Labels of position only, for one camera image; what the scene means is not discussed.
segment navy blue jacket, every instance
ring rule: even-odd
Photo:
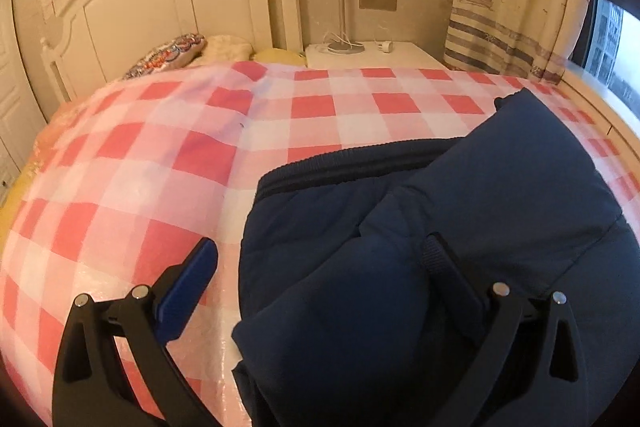
[[[528,90],[496,105],[462,139],[344,150],[260,181],[233,332],[255,427],[428,424],[476,353],[419,262],[434,232],[523,296],[564,292],[590,421],[613,399],[640,356],[638,243],[548,108]]]

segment white bedside table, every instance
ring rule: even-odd
[[[355,55],[335,55],[325,44],[310,44],[306,50],[306,64],[313,70],[348,70],[351,68],[423,68],[447,70],[430,54],[412,42],[394,42],[391,53],[381,52],[375,42],[363,42],[364,51]]]

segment white wooden headboard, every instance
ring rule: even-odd
[[[282,0],[287,49],[302,51],[299,0]],[[87,96],[151,48],[188,32],[273,46],[268,0],[66,0],[60,43],[42,58],[60,102]]]

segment light switch panel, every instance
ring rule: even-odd
[[[395,12],[398,9],[398,0],[360,0],[360,9]]]

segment pink and white checkered bedsheet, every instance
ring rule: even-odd
[[[27,193],[0,267],[0,350],[49,424],[52,372],[75,295],[119,298],[201,236],[219,268],[169,350],[227,426],[248,425],[231,369],[238,257],[258,179],[285,163],[393,140],[463,136],[528,87],[578,137],[640,228],[640,186],[610,140],[555,88],[440,70],[299,70],[239,62],[110,84],[84,102]],[[126,344],[143,405],[157,412]]]

